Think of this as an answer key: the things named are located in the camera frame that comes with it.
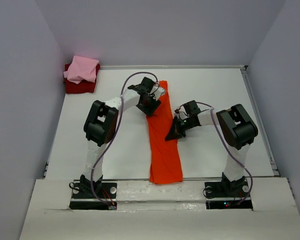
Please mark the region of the orange t shirt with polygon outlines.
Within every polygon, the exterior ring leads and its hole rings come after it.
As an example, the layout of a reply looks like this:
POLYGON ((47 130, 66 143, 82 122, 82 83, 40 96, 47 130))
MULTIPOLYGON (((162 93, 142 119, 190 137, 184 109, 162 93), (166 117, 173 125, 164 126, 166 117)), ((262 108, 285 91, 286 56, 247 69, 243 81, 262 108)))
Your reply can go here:
POLYGON ((151 150, 149 181, 167 185, 182 182, 183 171, 178 141, 165 140, 173 123, 168 82, 160 81, 159 86, 165 89, 165 94, 159 98, 161 104, 152 116, 146 118, 151 150))

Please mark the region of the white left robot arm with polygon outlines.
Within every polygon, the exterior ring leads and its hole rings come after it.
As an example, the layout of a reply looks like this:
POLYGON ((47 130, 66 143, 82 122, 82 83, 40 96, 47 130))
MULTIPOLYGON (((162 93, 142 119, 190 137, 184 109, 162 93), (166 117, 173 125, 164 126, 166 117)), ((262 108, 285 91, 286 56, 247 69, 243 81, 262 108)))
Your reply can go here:
POLYGON ((102 188, 103 158, 119 131, 124 111, 137 107, 151 117, 161 105, 160 97, 165 93, 158 80, 144 77, 141 83, 123 88, 120 96, 92 103, 83 126, 87 155, 79 190, 91 198, 98 198, 102 188))

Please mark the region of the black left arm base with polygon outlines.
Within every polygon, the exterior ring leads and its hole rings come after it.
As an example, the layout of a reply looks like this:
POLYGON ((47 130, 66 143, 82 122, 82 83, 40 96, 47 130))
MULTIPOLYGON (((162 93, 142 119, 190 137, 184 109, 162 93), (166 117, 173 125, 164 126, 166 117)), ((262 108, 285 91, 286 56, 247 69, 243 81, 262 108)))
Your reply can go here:
POLYGON ((98 210, 114 211, 117 209, 118 184, 114 181, 104 181, 99 191, 93 195, 91 189, 85 189, 80 182, 70 182, 71 198, 69 208, 71 210, 98 210))

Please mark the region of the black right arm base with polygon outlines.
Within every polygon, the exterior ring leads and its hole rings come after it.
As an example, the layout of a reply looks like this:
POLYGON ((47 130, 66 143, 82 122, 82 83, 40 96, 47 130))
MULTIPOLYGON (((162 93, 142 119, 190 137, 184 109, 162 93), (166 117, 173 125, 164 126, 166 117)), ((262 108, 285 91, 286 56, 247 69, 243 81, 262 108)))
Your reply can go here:
POLYGON ((221 182, 216 181, 204 183, 202 193, 206 199, 207 210, 253 209, 251 197, 248 195, 250 188, 247 182, 230 193, 224 192, 220 186, 221 182))

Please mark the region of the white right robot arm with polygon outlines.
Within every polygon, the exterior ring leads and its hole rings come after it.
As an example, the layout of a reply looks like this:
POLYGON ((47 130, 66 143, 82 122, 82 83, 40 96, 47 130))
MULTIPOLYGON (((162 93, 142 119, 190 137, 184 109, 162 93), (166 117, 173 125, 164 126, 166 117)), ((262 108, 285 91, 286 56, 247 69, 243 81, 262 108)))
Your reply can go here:
POLYGON ((245 201, 253 187, 253 180, 247 180, 252 174, 246 167, 246 158, 258 136, 258 127, 241 104, 219 111, 209 104, 205 104, 206 109, 202 110, 200 105, 192 100, 179 106, 165 140, 184 138, 186 132, 195 127, 214 126, 227 152, 227 160, 221 180, 206 182, 202 193, 208 200, 240 198, 245 201))

